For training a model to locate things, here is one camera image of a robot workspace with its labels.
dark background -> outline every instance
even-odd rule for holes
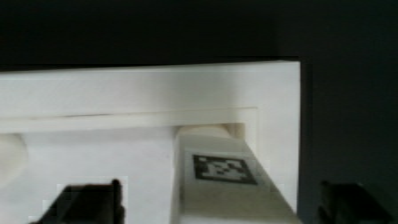
[[[0,3],[2,70],[301,60],[305,223],[324,179],[398,210],[397,41],[397,0]]]

black wall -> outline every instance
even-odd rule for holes
[[[319,182],[363,182],[398,208],[398,1],[86,0],[0,3],[0,63],[303,61],[299,215]]]

white surface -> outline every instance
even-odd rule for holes
[[[0,189],[18,177],[29,162],[29,153],[18,135],[0,135]]]
[[[235,123],[237,108],[257,108],[248,144],[296,209],[299,72],[297,62],[257,62],[2,73],[0,131],[162,126],[169,120],[182,122],[173,125]],[[230,112],[207,113],[217,110]],[[194,111],[200,119],[180,119],[182,111]]]
[[[127,224],[169,224],[175,135],[168,127],[24,134],[31,164],[0,189],[0,223],[38,221],[68,184],[120,178]]]
[[[182,224],[299,224],[299,218],[269,175],[258,166],[246,142],[239,139],[194,134],[182,135],[180,140],[185,157]],[[258,185],[198,179],[194,155],[246,160]]]

qr code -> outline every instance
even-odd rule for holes
[[[242,159],[194,155],[196,178],[242,184],[258,184]]]

white panel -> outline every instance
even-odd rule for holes
[[[123,184],[127,224],[169,224],[175,128],[24,134],[31,163],[0,189],[0,223],[38,221],[70,184]]]
[[[155,113],[146,121],[141,120],[146,124],[139,124],[152,126],[166,118],[159,119],[157,113],[169,114],[169,120],[177,121],[182,111],[203,113],[226,109],[226,117],[233,118],[241,117],[235,113],[237,108],[257,108],[258,125],[246,127],[248,132],[255,133],[248,135],[248,143],[258,151],[258,159],[276,185],[283,186],[283,196],[296,209],[299,72],[297,62],[257,62],[2,73],[0,132],[49,130],[47,122],[65,116],[107,114],[97,117],[97,126],[118,128],[127,127],[127,124],[139,124],[138,113]],[[61,122],[56,122],[54,130],[63,129],[61,127],[72,130],[82,127],[81,122],[90,124],[93,121],[90,116],[88,120],[84,117],[75,118],[79,120],[74,121],[74,125],[74,117],[58,120]],[[38,121],[31,123],[31,128],[22,124],[27,119]],[[184,119],[180,121],[182,125],[196,124]]]

